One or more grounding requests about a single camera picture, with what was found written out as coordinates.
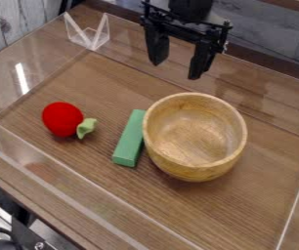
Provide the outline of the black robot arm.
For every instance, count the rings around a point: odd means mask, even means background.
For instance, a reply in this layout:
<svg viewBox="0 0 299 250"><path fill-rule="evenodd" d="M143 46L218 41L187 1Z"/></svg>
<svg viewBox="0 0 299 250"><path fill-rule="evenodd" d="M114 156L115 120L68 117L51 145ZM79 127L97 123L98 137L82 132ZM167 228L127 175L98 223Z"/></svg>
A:
<svg viewBox="0 0 299 250"><path fill-rule="evenodd" d="M211 11L213 0L142 0L141 26L149 61L159 65L169 56L169 38L194 45L187 78L195 80L209 70L215 54L227 45L229 20Z"/></svg>

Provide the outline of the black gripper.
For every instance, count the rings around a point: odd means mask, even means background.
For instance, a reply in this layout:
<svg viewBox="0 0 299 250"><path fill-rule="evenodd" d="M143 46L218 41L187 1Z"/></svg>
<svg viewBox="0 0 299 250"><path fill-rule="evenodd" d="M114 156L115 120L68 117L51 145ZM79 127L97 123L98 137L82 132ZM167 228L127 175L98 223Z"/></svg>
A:
<svg viewBox="0 0 299 250"><path fill-rule="evenodd" d="M195 42L187 78L197 80L209 70L214 52L226 50L230 20L211 9L213 0L142 0L142 18L167 29L171 36ZM153 23L145 24L149 61L159 65L169 56L169 37Z"/></svg>

